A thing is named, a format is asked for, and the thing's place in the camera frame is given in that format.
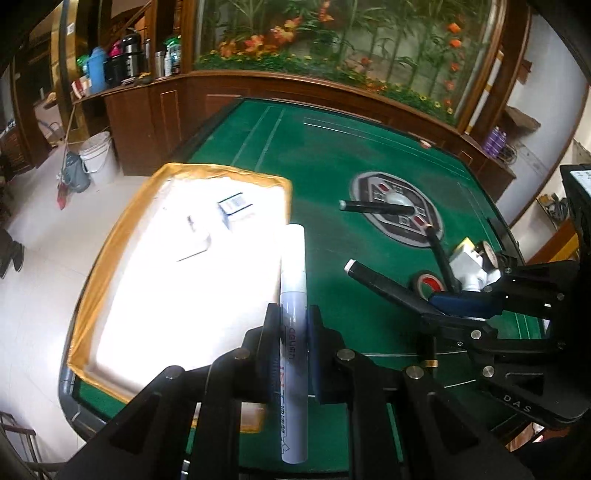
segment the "green felt surface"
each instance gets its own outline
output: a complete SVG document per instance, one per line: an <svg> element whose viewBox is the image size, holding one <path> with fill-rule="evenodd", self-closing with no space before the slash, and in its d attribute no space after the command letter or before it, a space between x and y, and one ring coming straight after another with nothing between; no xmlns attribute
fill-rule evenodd
<svg viewBox="0 0 591 480"><path fill-rule="evenodd" d="M191 163L233 165L281 175L293 183L293 223L306 229L308 303L317 304L327 327L341 332L349 348L393 368L416 363L417 319L349 278L350 258L407 284L418 270L438 272L432 252L393 240L364 215L339 210L355 176L383 171L418 187L439 210L443 248L451 252L466 236L500 247L487 218L495 211L456 158L426 150L412 138L374 124L317 109L245 100L196 151ZM539 338L537 319L506 312L489 323L502 338ZM512 411L480 393L467 355L441 348L438 380L488 427ZM122 404L88 386L77 397L111 417ZM278 413L268 407L262 432L241 435L242 466L284 472L329 472L348 468L344 405L310 403L309 459L281 461Z"/></svg>

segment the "white marker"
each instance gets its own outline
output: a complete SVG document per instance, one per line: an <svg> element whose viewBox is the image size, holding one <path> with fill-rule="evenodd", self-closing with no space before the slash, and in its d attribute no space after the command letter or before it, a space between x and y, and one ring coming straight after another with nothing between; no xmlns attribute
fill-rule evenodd
<svg viewBox="0 0 591 480"><path fill-rule="evenodd" d="M287 225L281 251L281 458L308 459L308 346L304 227Z"/></svg>

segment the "tiled floor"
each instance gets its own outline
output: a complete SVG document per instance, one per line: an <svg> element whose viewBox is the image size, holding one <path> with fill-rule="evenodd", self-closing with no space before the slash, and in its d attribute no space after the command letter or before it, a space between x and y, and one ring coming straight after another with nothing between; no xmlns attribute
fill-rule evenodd
<svg viewBox="0 0 591 480"><path fill-rule="evenodd" d="M25 246L20 272L0 280L0 410L37 431L43 461L67 460L82 445L57 398L61 355L72 311L111 227L145 180L120 176L91 185L57 206L62 148L15 178L12 237Z"/></svg>

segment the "gray bucket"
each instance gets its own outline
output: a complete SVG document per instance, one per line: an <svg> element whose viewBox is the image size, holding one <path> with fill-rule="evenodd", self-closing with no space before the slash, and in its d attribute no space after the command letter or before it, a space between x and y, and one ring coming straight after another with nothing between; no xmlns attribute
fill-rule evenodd
<svg viewBox="0 0 591 480"><path fill-rule="evenodd" d="M82 159L73 152L66 155L62 176L64 183L76 193L85 191L90 185L90 177L82 167Z"/></svg>

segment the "blue bottle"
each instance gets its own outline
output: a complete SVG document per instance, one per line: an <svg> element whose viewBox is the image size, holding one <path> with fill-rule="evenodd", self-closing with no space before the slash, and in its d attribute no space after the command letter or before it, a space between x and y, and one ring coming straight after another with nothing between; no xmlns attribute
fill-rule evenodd
<svg viewBox="0 0 591 480"><path fill-rule="evenodd" d="M100 47L96 47L86 63L88 67L88 75L90 76L90 81L92 83L90 85L91 93L99 93L107 88L105 82L105 68L103 66L106 59L107 54L105 51Z"/></svg>

